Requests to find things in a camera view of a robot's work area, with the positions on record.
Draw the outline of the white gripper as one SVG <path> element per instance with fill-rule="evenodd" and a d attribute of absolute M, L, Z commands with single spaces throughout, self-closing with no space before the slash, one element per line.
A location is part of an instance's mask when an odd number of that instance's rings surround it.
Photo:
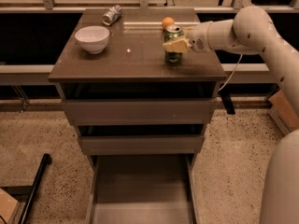
<path fill-rule="evenodd" d="M 186 38 L 179 37 L 163 43 L 166 52 L 186 53 L 191 47 L 196 52 L 210 52 L 208 31 L 212 22 L 202 22 L 194 26 L 183 27 Z"/>

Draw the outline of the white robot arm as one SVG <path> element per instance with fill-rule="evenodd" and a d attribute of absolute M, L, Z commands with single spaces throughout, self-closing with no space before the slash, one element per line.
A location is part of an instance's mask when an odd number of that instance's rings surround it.
<path fill-rule="evenodd" d="M 258 54 L 299 114 L 299 52 L 278 33 L 260 7 L 244 7 L 232 20 L 207 21 L 185 28 L 164 42 L 168 52 L 224 50 Z M 265 176 L 259 224 L 299 224 L 299 130 L 283 137 Z"/>

